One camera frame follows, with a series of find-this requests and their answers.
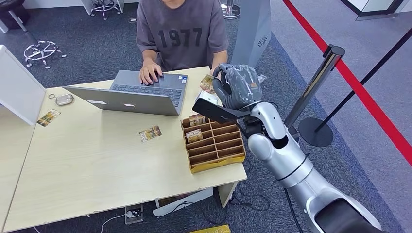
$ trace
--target laptop keyboard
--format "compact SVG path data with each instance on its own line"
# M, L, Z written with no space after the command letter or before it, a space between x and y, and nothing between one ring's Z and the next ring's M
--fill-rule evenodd
M159 87L149 87L149 86L113 85L112 90L169 96L170 100L172 101L175 107L179 106L180 96L182 94L182 90L179 90L179 89L169 89L169 88L159 88Z

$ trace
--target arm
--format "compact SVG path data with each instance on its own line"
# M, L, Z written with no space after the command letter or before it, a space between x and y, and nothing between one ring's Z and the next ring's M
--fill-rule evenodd
M212 74L220 63L227 63L227 48L229 47L226 23L218 0L215 0L213 4L208 42L213 53L212 70L210 72Z
M153 84L150 76L157 82L155 71L157 71L160 76L163 74L162 69L155 62L157 58L157 46L144 14L143 5L139 6L137 10L136 43L140 51L142 51L143 57L143 65L139 73L139 81L146 85L149 85L149 83Z
M213 54L212 70L210 75L213 74L213 71L220 63L227 63L227 51L221 51Z

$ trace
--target printed number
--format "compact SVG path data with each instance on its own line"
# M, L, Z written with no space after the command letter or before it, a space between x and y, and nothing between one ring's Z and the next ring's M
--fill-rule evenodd
M202 28L193 28L196 34L196 46L200 45L200 38L202 37Z
M172 40L172 46L180 46L179 32L172 29L169 31L169 37Z
M166 47L167 47L167 44L166 44L165 34L163 33L163 30L160 30L160 31L159 31L159 36L160 36L160 38L162 39L163 47L166 48Z
M185 35L185 42L183 43L183 46L188 47L190 40L190 29L181 29L180 32Z
M193 32L196 33L196 46L200 46L200 39L202 38L202 28L193 28ZM188 47L190 42L190 29L181 29L180 33L183 36L183 46ZM160 39L162 40L162 45L164 48L167 47L166 38L163 30L159 31ZM175 29L169 31L170 40L172 40L172 46L181 46L182 41L180 39L179 32Z

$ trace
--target stool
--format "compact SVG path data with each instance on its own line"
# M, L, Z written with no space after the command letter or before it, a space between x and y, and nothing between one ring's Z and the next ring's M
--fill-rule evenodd
M42 60L46 69L50 69L50 65L47 64L46 58L52 56L55 52L61 53L61 57L66 57L59 47L52 41L38 41L33 34L31 34L26 27L23 25L21 20L16 16L13 10L24 3L24 0L0 0L0 12L8 11L13 17L16 23L22 28L24 33L33 43L24 51L24 57L26 58L26 66L31 67L32 63L30 61Z
M221 4L221 8L225 19L236 19L240 16L240 7L233 4L233 0L227 0L227 4Z
M117 14L121 14L121 11L119 8L116 6L115 2L113 0L97 0L93 3L93 8L91 9L90 15L95 16L93 11L98 11L103 14L103 19L107 20L106 17L106 11L110 11L112 9L117 10Z

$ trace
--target yellow box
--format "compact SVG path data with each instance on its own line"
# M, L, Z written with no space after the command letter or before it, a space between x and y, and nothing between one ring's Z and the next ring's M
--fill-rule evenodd
M219 227L212 227L212 228L207 228L195 232L189 232L189 233L230 233L229 225L223 225Z

